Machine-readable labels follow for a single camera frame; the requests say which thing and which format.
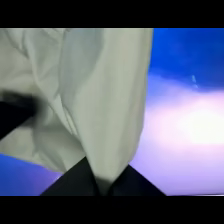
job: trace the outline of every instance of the white jacket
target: white jacket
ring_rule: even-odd
[[[0,152],[60,172],[86,155],[113,182],[142,131],[151,39],[148,28],[1,28],[0,89],[45,104]]]

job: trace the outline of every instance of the wrinkled fabric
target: wrinkled fabric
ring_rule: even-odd
[[[133,158],[143,126],[152,29],[0,29],[0,90],[42,100],[34,127],[0,152],[66,172],[85,156],[113,182]]]

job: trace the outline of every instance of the white fabric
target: white fabric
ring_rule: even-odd
[[[114,181],[142,131],[152,29],[0,29],[0,89],[42,98],[35,127],[0,152],[65,172],[86,155]]]

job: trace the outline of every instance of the white cloth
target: white cloth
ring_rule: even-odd
[[[0,89],[45,105],[0,152],[65,172],[84,156],[113,182],[133,158],[143,126],[152,29],[0,29]]]

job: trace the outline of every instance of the sleeve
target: sleeve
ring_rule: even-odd
[[[65,35],[62,104],[99,181],[112,183],[138,147],[152,33],[149,28],[80,28]]]

